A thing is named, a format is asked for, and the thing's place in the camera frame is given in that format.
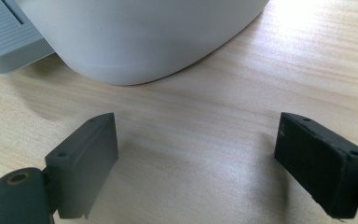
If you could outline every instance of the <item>small hole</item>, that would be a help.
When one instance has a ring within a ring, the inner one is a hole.
[[[60,152],[60,154],[58,154],[58,157],[67,157],[68,154],[66,154],[66,152]]]
[[[7,180],[7,183],[9,185],[18,185],[24,180],[26,180],[29,175],[30,175],[29,173],[20,173],[20,174],[13,175]]]
[[[350,151],[352,156],[358,156],[358,151]]]

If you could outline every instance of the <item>white plastic object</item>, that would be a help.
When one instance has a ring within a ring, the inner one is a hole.
[[[73,70],[115,85],[166,77],[247,26],[269,0],[16,0]]]

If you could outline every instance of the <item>dark gray plastic piece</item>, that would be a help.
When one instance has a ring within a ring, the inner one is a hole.
[[[14,0],[0,0],[0,74],[42,59],[54,50]]]

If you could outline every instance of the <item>wooden table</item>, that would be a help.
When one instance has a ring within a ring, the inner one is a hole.
[[[225,46],[144,85],[98,83],[56,55],[2,75],[0,176],[43,168],[115,112],[120,159],[90,220],[57,223],[341,223],[274,160],[283,111],[358,145],[358,1],[271,0]]]

